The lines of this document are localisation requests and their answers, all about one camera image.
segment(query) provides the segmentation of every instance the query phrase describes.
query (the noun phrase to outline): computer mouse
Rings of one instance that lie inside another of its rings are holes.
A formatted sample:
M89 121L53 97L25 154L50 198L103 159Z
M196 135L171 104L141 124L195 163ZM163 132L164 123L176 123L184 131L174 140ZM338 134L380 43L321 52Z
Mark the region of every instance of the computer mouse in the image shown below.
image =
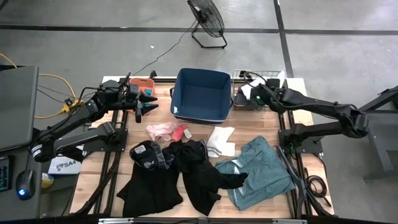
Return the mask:
M21 200L28 200L35 194L35 182L33 170L24 170L20 172L16 179L17 196Z

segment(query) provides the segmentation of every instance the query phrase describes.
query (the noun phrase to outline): blue storage bin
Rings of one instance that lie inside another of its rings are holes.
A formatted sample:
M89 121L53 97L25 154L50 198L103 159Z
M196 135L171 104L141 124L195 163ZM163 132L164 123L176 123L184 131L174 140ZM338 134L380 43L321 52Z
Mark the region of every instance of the blue storage bin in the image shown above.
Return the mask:
M183 68L170 89L171 113L200 124L221 124L231 107L231 77L212 70Z

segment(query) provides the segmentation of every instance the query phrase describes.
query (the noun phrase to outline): white sock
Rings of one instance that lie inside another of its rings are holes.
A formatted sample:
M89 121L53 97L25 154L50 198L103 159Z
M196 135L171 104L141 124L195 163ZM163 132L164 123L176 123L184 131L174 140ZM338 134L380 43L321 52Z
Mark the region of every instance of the white sock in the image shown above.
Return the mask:
M215 127L207 142L209 157L235 156L235 143L227 142L234 132L234 128Z

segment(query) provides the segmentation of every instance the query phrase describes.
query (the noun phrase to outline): electric fan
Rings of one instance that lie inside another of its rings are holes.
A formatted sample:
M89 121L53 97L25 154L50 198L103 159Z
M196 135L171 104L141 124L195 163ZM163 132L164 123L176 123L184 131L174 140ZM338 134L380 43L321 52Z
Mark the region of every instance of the electric fan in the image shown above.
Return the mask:
M214 5L214 3L211 0L188 0L188 5L190 6L193 15L198 21L192 31L192 38L194 38L195 41L198 42L200 47L206 49L225 48L227 42L224 38L224 22L223 18L221 18L220 12L218 12L217 7ZM222 46L203 46L203 44L201 44L194 35L194 33L198 29L199 24L211 37L222 37L225 44Z

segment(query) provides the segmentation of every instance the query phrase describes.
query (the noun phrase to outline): gray floor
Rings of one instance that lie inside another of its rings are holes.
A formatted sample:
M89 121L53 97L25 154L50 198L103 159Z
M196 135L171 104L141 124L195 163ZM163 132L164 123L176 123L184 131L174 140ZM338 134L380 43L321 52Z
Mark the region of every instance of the gray floor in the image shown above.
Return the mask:
M386 0L280 0L286 29L396 30L398 2ZM227 28L276 29L271 0L215 0ZM185 1L169 0L13 0L0 12L0 22L68 26L129 26L186 28L194 21ZM39 65L42 73L64 76L76 92L96 86L105 75L135 72L178 41L179 32L45 32L0 30L0 52L18 65ZM206 34L198 34L203 41ZM199 48L189 35L156 64L173 76L183 67L284 69L279 34L227 33L224 50ZM361 106L377 93L398 85L398 36L288 35L295 77L305 79L309 96ZM52 78L40 84L68 93ZM64 96L48 92L62 100ZM39 93L37 115L58 111L60 103ZM62 116L36 120L44 128ZM326 118L314 116L316 123ZM397 222L398 181L365 184L363 176L380 169L367 139L344 136L322 140L328 181L336 214L346 218ZM70 190L48 194L43 212L59 215Z

